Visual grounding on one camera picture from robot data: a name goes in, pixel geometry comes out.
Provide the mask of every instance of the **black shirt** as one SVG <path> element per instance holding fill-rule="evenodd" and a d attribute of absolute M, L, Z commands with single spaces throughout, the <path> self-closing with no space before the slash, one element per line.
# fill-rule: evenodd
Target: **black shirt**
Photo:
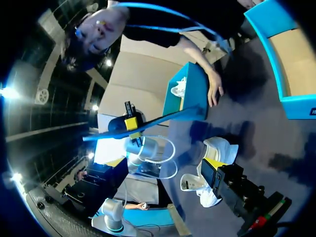
<path fill-rule="evenodd" d="M 132 2 L 151 3 L 178 11 L 217 32 L 224 39 L 228 39 L 238 32 L 244 22 L 243 13 L 246 11 L 237 0 L 133 0 Z M 134 7 L 130 7 L 129 10 L 130 18 L 127 25 L 160 26 L 179 29 L 196 26 L 192 21 L 171 13 Z M 210 40 L 215 40 L 212 34 L 209 34 L 205 30 L 201 30 L 201 32 Z M 131 40 L 145 40 L 163 47 L 175 46 L 181 36 L 179 33 L 128 26 L 125 27 L 123 34 Z"/>

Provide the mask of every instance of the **ceiling light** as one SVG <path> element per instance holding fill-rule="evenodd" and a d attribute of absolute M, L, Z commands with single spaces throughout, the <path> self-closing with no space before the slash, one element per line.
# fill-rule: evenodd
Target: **ceiling light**
<path fill-rule="evenodd" d="M 94 157 L 94 153 L 93 153 L 93 152 L 91 152 L 91 153 L 88 154 L 88 158 L 89 158 L 89 159 L 92 159 L 93 157 Z"/>
<path fill-rule="evenodd" d="M 97 105 L 92 106 L 92 110 L 97 111 L 98 109 L 99 109 L 99 106 L 97 106 Z"/>
<path fill-rule="evenodd" d="M 18 94 L 18 92 L 16 92 L 16 90 L 10 88 L 10 87 L 6 87 L 3 89 L 0 89 L 0 94 L 4 97 L 4 98 L 19 98 L 20 95 Z"/>
<path fill-rule="evenodd" d="M 105 63 L 108 67 L 112 66 L 112 61 L 110 59 L 108 59 Z"/>
<path fill-rule="evenodd" d="M 15 174 L 12 176 L 11 180 L 13 180 L 13 181 L 15 181 L 15 182 L 20 182 L 20 181 L 22 180 L 22 175 L 19 174 L 19 173 L 15 173 Z"/>

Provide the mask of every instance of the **table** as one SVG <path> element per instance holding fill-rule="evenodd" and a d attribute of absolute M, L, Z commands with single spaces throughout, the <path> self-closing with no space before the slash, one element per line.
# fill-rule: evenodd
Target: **table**
<path fill-rule="evenodd" d="M 292 199 L 281 221 L 293 220 L 316 183 L 316 120 L 286 118 L 259 39 L 242 45 L 233 57 L 225 56 L 215 68 L 222 76 L 226 94 L 218 106 L 209 109 L 207 120 L 170 123 L 169 138 L 175 143 L 179 166 L 176 177 L 163 180 L 170 198 L 193 236 L 237 236 L 243 220 L 223 201 L 203 208 L 195 192 L 180 190 L 182 175 L 197 173 L 196 166 L 204 155 L 203 140 L 223 136 L 231 144 L 239 144 L 236 163 L 244 168 L 249 180 L 266 187 L 266 196 L 278 191 Z M 160 176 L 173 172 L 172 164 L 166 164 Z"/>

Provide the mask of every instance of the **blue box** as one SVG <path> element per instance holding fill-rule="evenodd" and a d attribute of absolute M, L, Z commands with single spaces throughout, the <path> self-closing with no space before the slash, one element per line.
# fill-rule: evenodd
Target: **blue box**
<path fill-rule="evenodd" d="M 276 77 L 277 91 L 288 119 L 316 119 L 316 94 L 288 96 L 285 88 L 282 63 L 269 38 L 298 28 L 291 15 L 276 1 L 267 0 L 245 14 L 256 31 L 270 60 Z"/>
<path fill-rule="evenodd" d="M 184 65 L 183 68 L 169 81 L 162 115 L 168 115 L 180 110 L 181 98 L 173 95 L 171 89 L 177 86 L 177 81 L 181 81 L 183 77 L 187 78 L 187 84 L 182 109 L 184 110 L 192 106 L 199 106 L 200 110 L 196 114 L 181 116 L 175 118 L 175 120 L 205 120 L 208 110 L 208 78 L 199 65 L 190 62 Z"/>

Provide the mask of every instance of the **blue strap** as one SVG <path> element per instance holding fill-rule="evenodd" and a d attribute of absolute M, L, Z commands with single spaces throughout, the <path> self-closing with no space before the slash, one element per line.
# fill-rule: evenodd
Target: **blue strap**
<path fill-rule="evenodd" d="M 218 33 L 216 33 L 215 31 L 211 30 L 210 28 L 207 28 L 203 24 L 200 24 L 199 22 L 191 19 L 190 17 L 188 17 L 188 16 L 186 16 L 178 11 L 169 9 L 167 7 L 164 7 L 164 6 L 158 6 L 158 5 L 154 5 L 154 4 L 140 3 L 140 2 L 121 2 L 121 3 L 114 5 L 114 7 L 115 6 L 138 7 L 138 8 L 147 8 L 147 9 L 153 9 L 153 10 L 158 10 L 158 11 L 164 11 L 164 12 L 176 15 L 176 16 L 183 17 L 187 20 L 194 22 L 196 25 L 198 25 L 197 27 L 189 27 L 189 28 L 184 28 L 184 29 L 156 27 L 156 26 L 128 25 L 130 27 L 139 27 L 139 28 L 144 28 L 144 29 L 160 30 L 160 31 L 173 32 L 173 33 L 179 33 L 179 32 L 185 32 L 185 31 L 194 31 L 194 30 L 206 30 L 207 32 L 209 32 L 215 36 L 216 41 L 219 43 L 219 45 L 224 50 L 226 50 L 229 54 L 232 51 L 232 49 L 229 47 L 229 45 L 223 40 L 223 38 Z"/>

